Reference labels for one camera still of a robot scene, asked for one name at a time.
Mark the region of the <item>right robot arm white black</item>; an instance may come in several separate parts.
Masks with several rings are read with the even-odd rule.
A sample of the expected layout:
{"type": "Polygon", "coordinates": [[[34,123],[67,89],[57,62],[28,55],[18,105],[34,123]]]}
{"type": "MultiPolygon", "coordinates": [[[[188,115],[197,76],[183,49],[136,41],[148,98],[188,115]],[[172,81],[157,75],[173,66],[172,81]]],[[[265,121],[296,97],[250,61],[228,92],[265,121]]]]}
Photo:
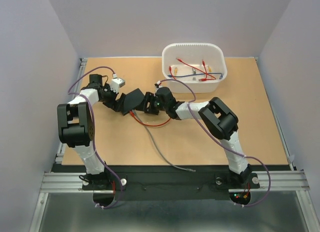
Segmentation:
{"type": "Polygon", "coordinates": [[[248,182],[252,172],[238,135],[239,119],[218,97],[205,102],[178,101],[168,87],[156,93],[147,92],[139,106],[146,114],[157,115],[164,111],[173,120],[194,119],[223,148],[230,171],[230,181],[235,187],[248,182]]]}

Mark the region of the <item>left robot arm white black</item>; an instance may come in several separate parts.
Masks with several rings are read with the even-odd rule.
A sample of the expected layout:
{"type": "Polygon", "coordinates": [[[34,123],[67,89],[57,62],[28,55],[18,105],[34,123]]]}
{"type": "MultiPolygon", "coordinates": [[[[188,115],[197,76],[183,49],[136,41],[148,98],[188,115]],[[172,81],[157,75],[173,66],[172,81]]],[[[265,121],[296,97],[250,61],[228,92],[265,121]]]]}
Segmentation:
{"type": "Polygon", "coordinates": [[[111,185],[111,176],[99,159],[94,146],[95,119],[93,105],[103,103],[107,108],[119,112],[122,99],[117,98],[125,80],[113,76],[110,83],[103,83],[103,76],[91,74],[89,84],[75,94],[73,100],[57,106],[58,136],[60,142],[73,148],[85,165],[88,175],[95,175],[94,183],[100,189],[111,185]]]}

